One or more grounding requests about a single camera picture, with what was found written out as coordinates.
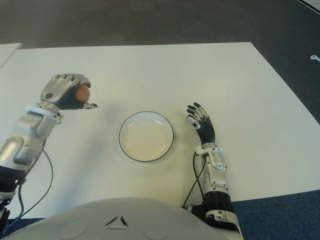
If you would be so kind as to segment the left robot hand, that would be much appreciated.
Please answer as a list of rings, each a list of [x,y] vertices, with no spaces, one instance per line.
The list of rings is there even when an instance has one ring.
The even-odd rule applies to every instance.
[[[91,87],[89,79],[82,74],[56,74],[42,90],[40,99],[42,102],[52,104],[60,110],[98,108],[98,105],[95,103],[88,103],[88,100],[77,99],[76,92],[82,86],[88,89]]]

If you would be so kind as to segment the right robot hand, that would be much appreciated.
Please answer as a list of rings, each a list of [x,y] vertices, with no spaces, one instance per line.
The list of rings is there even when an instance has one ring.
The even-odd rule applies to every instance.
[[[207,111],[197,102],[188,105],[186,111],[186,120],[196,130],[201,144],[214,144],[215,130]]]

